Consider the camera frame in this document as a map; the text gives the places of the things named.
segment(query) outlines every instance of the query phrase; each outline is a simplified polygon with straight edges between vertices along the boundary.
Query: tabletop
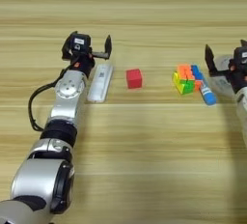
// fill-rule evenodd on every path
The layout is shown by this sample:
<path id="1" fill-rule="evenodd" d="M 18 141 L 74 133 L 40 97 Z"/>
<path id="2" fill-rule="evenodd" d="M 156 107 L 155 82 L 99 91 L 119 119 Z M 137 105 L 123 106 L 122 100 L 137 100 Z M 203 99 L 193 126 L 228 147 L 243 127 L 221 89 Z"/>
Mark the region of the tabletop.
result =
<path id="1" fill-rule="evenodd" d="M 206 74 L 206 43 L 232 54 L 247 38 L 246 8 L 246 0 L 0 0 L 0 199 L 39 139 L 27 102 L 68 64 L 65 39 L 89 34 L 101 50 L 110 34 L 107 100 L 83 105 L 73 201 L 54 222 L 246 223 L 247 152 L 233 100 L 208 107 L 172 82 L 178 64 Z M 143 88 L 127 89 L 131 69 L 141 70 Z M 49 90 L 34 102 L 42 126 L 54 99 Z"/>

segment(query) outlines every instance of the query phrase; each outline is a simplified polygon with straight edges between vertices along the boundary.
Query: red block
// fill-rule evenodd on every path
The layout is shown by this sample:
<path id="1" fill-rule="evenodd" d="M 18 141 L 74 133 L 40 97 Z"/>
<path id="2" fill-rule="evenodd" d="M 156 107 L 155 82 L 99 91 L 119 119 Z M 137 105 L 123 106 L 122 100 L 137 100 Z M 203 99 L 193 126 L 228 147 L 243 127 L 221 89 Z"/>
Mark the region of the red block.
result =
<path id="1" fill-rule="evenodd" d="M 126 71 L 127 87 L 129 89 L 141 88 L 143 84 L 142 73 L 139 69 Z"/>

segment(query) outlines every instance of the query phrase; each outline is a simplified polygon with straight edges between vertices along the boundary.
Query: black cable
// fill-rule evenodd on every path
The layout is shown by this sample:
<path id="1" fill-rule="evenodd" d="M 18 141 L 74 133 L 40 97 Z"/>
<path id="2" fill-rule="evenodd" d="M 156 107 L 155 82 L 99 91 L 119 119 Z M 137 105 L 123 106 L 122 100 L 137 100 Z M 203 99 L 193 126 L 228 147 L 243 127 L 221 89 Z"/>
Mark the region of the black cable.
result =
<path id="1" fill-rule="evenodd" d="M 45 84 L 41 87 L 39 87 L 29 98 L 29 101 L 28 101 L 28 116 L 29 116 L 29 120 L 30 120 L 30 123 L 31 123 L 31 126 L 33 128 L 33 130 L 35 131 L 43 131 L 43 128 L 40 127 L 37 123 L 36 123 L 36 120 L 34 119 L 34 116 L 33 116 L 33 111 L 32 111 L 32 103 L 33 103 L 33 100 L 34 98 L 39 95 L 41 92 L 45 91 L 45 90 L 48 90 L 50 88 L 54 88 L 56 86 L 56 84 L 58 83 L 58 81 L 63 78 L 63 76 L 65 75 L 65 73 L 71 69 L 74 64 L 78 61 L 78 59 L 74 59 L 71 64 L 66 67 L 65 69 L 63 69 L 61 72 L 60 72 L 60 75 L 58 76 L 58 78 L 56 80 L 54 80 L 53 82 L 51 83 L 48 83 L 48 84 Z"/>

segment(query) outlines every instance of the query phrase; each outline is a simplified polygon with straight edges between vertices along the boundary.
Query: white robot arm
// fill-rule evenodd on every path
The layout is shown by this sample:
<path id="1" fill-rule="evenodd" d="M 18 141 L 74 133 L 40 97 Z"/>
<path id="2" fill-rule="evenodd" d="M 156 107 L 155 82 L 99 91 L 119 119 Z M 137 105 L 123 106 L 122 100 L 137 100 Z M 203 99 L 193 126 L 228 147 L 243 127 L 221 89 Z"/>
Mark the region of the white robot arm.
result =
<path id="1" fill-rule="evenodd" d="M 68 209 L 74 178 L 72 150 L 87 78 L 94 58 L 109 59 L 112 50 L 110 37 L 105 52 L 93 52 L 90 45 L 88 35 L 70 34 L 62 49 L 63 59 L 70 60 L 69 67 L 31 96 L 30 121 L 34 130 L 42 133 L 14 177 L 10 200 L 0 202 L 0 224 L 48 224 L 54 214 Z M 42 129 L 33 119 L 31 104 L 49 87 L 55 87 L 56 101 Z"/>
<path id="2" fill-rule="evenodd" d="M 225 76 L 231 84 L 236 102 L 236 114 L 242 125 L 244 142 L 247 147 L 247 42 L 242 40 L 241 46 L 234 51 L 228 60 L 228 68 L 218 70 L 213 61 L 211 48 L 206 46 L 206 64 L 211 77 Z"/>

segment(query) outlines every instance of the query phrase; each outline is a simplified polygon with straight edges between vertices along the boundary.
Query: marker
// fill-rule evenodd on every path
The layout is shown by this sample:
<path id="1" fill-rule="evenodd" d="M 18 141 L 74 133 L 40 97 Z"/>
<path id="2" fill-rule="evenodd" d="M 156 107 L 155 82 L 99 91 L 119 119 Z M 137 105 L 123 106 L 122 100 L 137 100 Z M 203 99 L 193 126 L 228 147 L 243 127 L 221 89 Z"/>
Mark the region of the marker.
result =
<path id="1" fill-rule="evenodd" d="M 200 87 L 200 92 L 201 92 L 201 94 L 205 100 L 205 103 L 207 105 L 213 105 L 216 103 L 216 95 L 211 92 L 204 76 L 203 76 L 203 83 Z"/>

